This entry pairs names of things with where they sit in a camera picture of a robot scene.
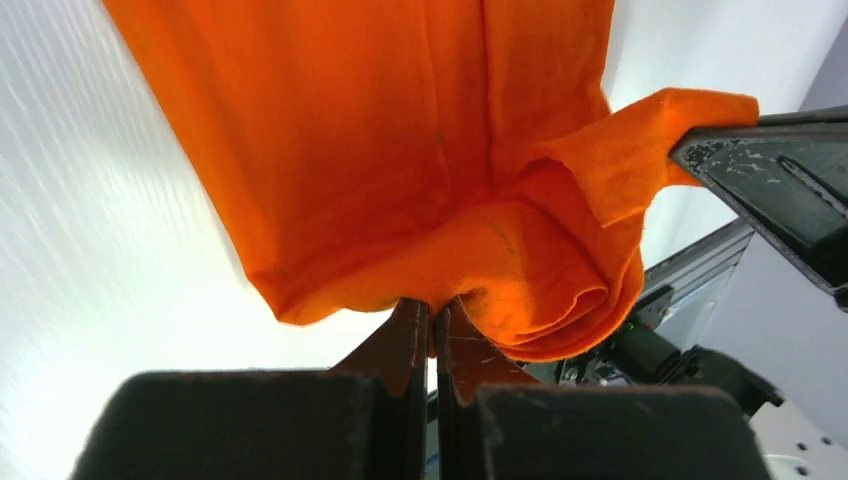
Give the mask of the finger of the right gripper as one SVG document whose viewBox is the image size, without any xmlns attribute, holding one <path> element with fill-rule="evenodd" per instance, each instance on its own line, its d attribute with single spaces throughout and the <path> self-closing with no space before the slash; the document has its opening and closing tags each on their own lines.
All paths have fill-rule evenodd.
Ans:
<svg viewBox="0 0 848 480">
<path fill-rule="evenodd" d="M 847 308 L 847 108 L 694 128 L 672 161 Z"/>
</svg>

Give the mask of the orange t-shirt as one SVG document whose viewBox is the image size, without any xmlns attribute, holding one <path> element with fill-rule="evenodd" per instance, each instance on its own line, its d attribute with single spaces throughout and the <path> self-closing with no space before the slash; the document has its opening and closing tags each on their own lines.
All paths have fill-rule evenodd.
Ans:
<svg viewBox="0 0 848 480">
<path fill-rule="evenodd" d="M 757 101 L 668 88 L 611 111 L 610 1 L 109 1 L 285 323 L 455 297 L 509 358 L 583 353 L 643 288 L 656 194 L 695 127 Z"/>
</svg>

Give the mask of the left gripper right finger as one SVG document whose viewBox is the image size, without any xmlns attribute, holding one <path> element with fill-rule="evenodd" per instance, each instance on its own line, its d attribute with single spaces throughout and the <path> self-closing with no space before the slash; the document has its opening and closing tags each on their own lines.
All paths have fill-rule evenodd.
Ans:
<svg viewBox="0 0 848 480">
<path fill-rule="evenodd" d="M 712 386 L 539 382 L 459 301 L 434 322 L 445 479 L 765 479 L 737 402 Z"/>
</svg>

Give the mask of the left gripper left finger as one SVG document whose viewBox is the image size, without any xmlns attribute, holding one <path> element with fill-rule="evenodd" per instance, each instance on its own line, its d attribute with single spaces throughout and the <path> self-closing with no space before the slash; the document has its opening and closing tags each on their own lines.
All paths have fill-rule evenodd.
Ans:
<svg viewBox="0 0 848 480">
<path fill-rule="evenodd" d="M 93 426 L 76 479 L 420 479 L 430 312 L 404 299 L 326 371 L 147 372 Z"/>
</svg>

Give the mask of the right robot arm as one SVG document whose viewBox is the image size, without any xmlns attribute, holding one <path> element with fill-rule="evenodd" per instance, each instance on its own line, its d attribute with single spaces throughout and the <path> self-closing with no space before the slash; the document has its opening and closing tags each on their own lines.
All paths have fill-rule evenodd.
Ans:
<svg viewBox="0 0 848 480">
<path fill-rule="evenodd" d="M 770 381 L 726 353 L 674 345 L 660 329 L 703 317 L 754 235 L 846 307 L 846 108 L 768 115 L 752 128 L 694 129 L 671 156 L 737 219 L 651 268 L 624 326 L 590 352 L 559 362 L 554 381 L 713 387 L 732 398 L 760 434 L 774 478 L 835 473 L 846 454 Z"/>
</svg>

